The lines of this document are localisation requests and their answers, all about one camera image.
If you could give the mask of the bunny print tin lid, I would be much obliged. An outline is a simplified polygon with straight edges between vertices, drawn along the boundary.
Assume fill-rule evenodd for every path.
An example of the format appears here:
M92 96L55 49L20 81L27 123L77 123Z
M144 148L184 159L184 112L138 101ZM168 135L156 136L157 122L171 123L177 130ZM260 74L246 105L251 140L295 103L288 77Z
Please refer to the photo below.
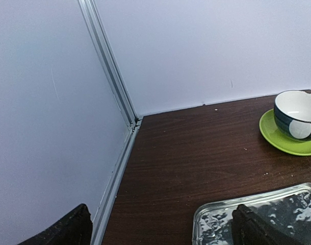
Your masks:
M244 204L280 232L311 244L311 183L207 203L193 218L193 244L232 244L232 212Z

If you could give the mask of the left aluminium frame post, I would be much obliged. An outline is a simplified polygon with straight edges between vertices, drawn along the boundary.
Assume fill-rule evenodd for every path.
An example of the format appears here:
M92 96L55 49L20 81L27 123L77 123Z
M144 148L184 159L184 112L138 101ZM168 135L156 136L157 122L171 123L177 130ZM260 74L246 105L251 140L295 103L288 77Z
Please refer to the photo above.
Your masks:
M119 110L128 126L135 128L139 118L129 98L122 75L108 41L95 1L79 0L81 12L94 48L111 86Z

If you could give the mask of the green saucer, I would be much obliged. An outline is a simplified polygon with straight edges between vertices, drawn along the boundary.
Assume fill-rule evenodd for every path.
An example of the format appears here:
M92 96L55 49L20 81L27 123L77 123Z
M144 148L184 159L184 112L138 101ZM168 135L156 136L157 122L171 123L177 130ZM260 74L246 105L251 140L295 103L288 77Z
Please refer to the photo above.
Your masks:
M285 136L274 121L273 109L265 112L259 120L262 136L275 148L296 156L311 156L311 141L295 141Z

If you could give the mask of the dark white-lined cup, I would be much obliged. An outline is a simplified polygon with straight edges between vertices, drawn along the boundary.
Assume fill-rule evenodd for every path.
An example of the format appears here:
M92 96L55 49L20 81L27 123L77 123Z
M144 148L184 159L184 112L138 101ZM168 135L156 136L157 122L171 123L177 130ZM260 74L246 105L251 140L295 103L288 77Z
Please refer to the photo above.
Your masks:
M311 93L289 90L274 101L274 120L282 133L298 141L311 141Z

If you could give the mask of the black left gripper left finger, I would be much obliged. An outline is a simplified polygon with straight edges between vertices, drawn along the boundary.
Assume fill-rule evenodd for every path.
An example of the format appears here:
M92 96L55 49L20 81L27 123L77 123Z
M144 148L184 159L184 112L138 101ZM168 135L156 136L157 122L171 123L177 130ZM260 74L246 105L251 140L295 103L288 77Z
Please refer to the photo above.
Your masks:
M53 225L21 244L86 244L91 243L93 223L86 204L79 204Z

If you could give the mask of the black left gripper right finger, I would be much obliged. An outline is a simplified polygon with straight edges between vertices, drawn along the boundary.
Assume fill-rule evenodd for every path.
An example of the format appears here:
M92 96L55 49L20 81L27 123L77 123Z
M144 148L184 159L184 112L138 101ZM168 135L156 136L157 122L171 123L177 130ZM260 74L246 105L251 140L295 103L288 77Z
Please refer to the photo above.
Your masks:
M232 212L231 233L233 244L304 244L266 223L244 204Z

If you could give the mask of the left side frame rail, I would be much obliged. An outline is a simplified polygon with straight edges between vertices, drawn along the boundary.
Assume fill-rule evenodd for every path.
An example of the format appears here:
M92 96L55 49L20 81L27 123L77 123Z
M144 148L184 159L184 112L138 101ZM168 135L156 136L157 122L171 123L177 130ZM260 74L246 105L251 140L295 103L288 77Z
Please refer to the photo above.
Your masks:
M128 135L120 152L118 160L114 166L110 179L107 183L105 192L101 198L100 204L93 218L93 231L91 244L101 244L104 237L106 227L110 218L110 214L117 198L117 192L125 172L126 165L131 155L136 136L141 127L142 118L129 128Z

